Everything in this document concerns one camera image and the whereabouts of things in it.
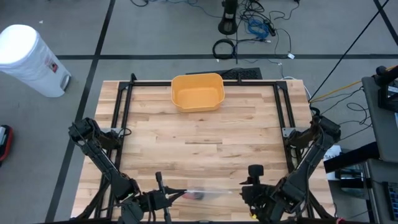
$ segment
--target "wooden table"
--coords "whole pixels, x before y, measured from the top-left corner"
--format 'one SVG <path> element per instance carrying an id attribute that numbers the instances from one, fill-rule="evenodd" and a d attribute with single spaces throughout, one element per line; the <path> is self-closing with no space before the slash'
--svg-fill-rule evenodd
<path id="1" fill-rule="evenodd" d="M 118 85 L 116 81 L 103 83 L 95 115 L 102 128 L 111 126 Z M 291 80 L 287 85 L 296 126 L 309 127 L 311 113 L 303 82 Z M 239 183 L 246 180 L 248 165 L 262 164 L 261 181 L 267 184 L 276 184 L 288 173 L 272 88 L 226 86 L 225 93 L 217 111 L 179 113 L 170 100 L 169 86 L 133 88 L 127 121 L 132 134 L 124 140 L 121 172 L 135 178 L 143 191 L 157 189 L 157 171 L 162 172 L 169 187 L 232 191 L 208 195 L 201 201 L 180 198 L 170 208 L 172 220 L 253 221 L 239 195 Z M 89 204 L 100 178 L 101 173 L 86 157 L 71 217 Z M 321 205 L 334 214 L 322 162 L 311 176 L 310 189 Z M 120 211 L 115 208 L 113 219 L 118 216 Z M 163 211 L 158 211 L 157 220 L 162 217 Z"/>

